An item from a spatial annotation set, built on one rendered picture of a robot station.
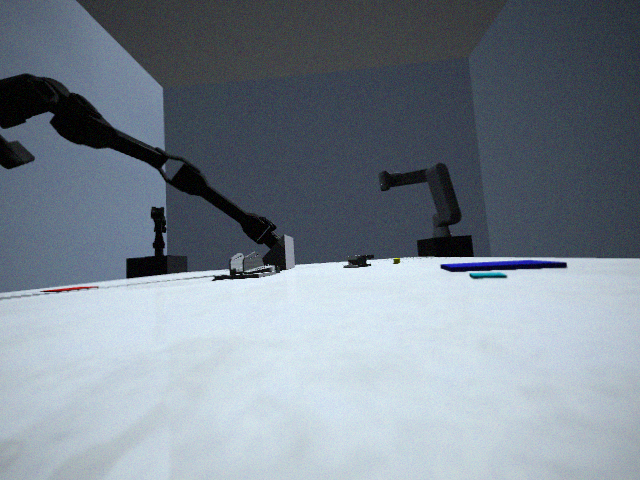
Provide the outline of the blue flat plate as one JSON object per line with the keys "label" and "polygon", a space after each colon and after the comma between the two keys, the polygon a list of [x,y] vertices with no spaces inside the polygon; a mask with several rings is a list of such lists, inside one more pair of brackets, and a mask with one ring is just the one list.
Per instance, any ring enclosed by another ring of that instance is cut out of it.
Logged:
{"label": "blue flat plate", "polygon": [[440,268],[446,269],[452,272],[530,269],[530,268],[555,268],[555,267],[567,267],[567,262],[540,261],[540,260],[516,260],[516,261],[440,264]]}

